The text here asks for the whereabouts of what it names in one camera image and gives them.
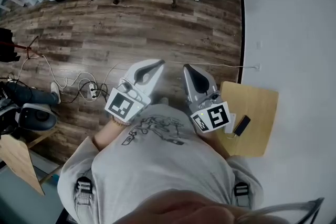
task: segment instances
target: white shoe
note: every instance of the white shoe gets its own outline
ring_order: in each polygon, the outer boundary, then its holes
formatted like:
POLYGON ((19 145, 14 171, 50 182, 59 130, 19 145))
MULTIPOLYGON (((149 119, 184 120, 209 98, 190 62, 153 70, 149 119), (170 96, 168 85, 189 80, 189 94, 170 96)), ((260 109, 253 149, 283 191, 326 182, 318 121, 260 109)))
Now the white shoe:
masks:
POLYGON ((169 99, 168 99, 168 97, 162 97, 162 98, 159 100, 158 104, 169 105, 169 99))
POLYGON ((58 86, 57 86, 57 84, 55 82, 51 83, 50 89, 51 89, 51 92, 54 92, 58 96, 58 103, 57 104, 61 104, 61 95, 59 93, 58 86))

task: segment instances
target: wooden floor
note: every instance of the wooden floor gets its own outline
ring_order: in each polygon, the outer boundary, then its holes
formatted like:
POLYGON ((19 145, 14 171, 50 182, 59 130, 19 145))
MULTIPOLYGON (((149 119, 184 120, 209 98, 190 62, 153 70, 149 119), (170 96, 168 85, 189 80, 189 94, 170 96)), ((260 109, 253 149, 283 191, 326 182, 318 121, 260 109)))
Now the wooden floor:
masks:
MULTIPOLYGON (((12 30, 13 41, 29 44, 49 60, 55 77, 73 82, 79 72, 92 73, 102 83, 108 71, 109 91, 118 84, 132 63, 149 58, 167 61, 164 76, 156 93, 167 96, 175 106, 184 106, 182 67, 177 62, 209 62, 239 65, 242 38, 240 0, 67 0, 64 3, 44 1, 34 7, 15 7, 2 13, 0 27, 12 30)), ((18 75, 20 62, 0 63, 1 77, 18 75)), ((237 81, 238 68, 202 66, 217 84, 237 81)), ((92 78, 82 74, 81 78, 92 78)), ((53 81, 43 58, 29 60, 20 80, 29 86, 49 91, 53 81)), ((63 101, 78 92, 78 81, 61 89, 63 101)), ((57 132, 36 146, 40 155, 62 163, 87 136, 92 136, 108 120, 105 100, 86 102, 77 98, 72 104, 54 108, 59 114, 57 132)))

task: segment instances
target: wooden board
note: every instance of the wooden board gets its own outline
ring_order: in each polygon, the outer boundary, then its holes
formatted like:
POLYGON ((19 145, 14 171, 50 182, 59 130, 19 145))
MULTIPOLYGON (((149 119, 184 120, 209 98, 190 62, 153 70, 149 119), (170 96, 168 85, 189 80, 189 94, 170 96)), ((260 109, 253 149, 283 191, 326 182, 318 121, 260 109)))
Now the wooden board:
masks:
POLYGON ((237 114, 235 127, 247 115, 251 121, 241 136, 217 131, 218 137, 230 153, 249 157, 263 156, 271 135, 277 109, 278 92, 225 81, 221 85, 221 95, 227 101, 230 113, 237 114))
MULTIPOLYGON (((0 27, 13 32, 13 42, 27 46, 39 35, 32 49, 44 54, 64 85, 85 71, 110 92, 132 63, 148 58, 166 60, 162 80, 155 89, 156 98, 169 98, 171 106, 186 107, 182 83, 182 63, 210 62, 238 66, 242 43, 240 0, 48 0, 34 7, 19 7, 8 2, 10 13, 3 12, 0 27)), ((18 75, 26 52, 16 50, 19 62, 0 62, 0 76, 18 75)), ((237 82, 239 69, 202 66, 216 83, 237 82)), ((80 78, 92 77, 82 74, 80 78)), ((20 80, 39 90, 50 91, 53 81, 43 58, 27 61, 20 80)), ((78 92, 78 81, 61 90, 61 98, 71 101, 78 92)), ((88 86, 83 94, 90 96, 88 86)), ((34 151, 56 163, 64 163, 87 137, 94 135, 108 122, 105 100, 86 102, 79 97, 71 104, 62 103, 53 110, 59 115, 56 133, 43 140, 34 151)))
POLYGON ((14 174, 30 184, 38 193, 44 195, 33 168, 28 147, 23 141, 8 134, 2 135, 0 139, 0 159, 8 165, 14 174))

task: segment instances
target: power strip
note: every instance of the power strip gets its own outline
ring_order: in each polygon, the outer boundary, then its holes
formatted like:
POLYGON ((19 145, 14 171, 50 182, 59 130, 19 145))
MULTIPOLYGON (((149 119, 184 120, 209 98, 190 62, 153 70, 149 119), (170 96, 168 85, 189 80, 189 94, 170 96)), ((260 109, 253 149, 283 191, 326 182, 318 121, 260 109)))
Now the power strip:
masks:
POLYGON ((90 88, 90 93, 91 93, 91 98, 93 100, 97 99, 98 97, 98 89, 96 88, 96 85, 93 83, 89 84, 89 88, 90 88))

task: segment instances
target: black phone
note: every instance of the black phone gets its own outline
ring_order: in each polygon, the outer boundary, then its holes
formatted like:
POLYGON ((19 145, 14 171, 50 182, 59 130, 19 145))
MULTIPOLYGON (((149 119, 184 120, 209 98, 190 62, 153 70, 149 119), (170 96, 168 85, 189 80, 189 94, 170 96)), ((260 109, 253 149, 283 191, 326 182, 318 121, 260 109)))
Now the black phone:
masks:
POLYGON ((235 130, 233 131, 234 134, 240 136, 243 131, 245 130, 245 128, 247 127, 247 125, 249 124, 249 122, 251 121, 251 119, 248 116, 244 116, 243 119, 240 121, 240 123, 237 125, 237 127, 235 128, 235 130))

